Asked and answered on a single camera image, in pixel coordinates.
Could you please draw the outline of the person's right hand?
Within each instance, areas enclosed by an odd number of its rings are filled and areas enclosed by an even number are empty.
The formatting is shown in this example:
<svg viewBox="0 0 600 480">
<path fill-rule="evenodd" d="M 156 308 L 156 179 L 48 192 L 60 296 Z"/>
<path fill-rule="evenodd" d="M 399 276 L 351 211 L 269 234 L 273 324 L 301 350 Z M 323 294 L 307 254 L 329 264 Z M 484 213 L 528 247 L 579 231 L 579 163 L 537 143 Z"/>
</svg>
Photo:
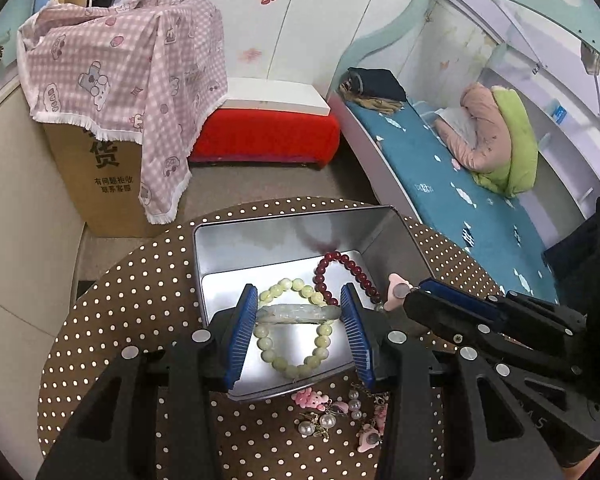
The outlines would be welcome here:
<svg viewBox="0 0 600 480">
<path fill-rule="evenodd" d="M 600 445 L 597 448 L 594 448 L 594 450 L 583 460 L 581 460 L 580 463 L 564 468 L 562 472 L 564 473 L 565 479 L 579 480 L 586 473 L 588 468 L 591 467 L 592 463 L 594 463 L 594 460 L 596 460 L 597 456 L 599 455 Z"/>
</svg>

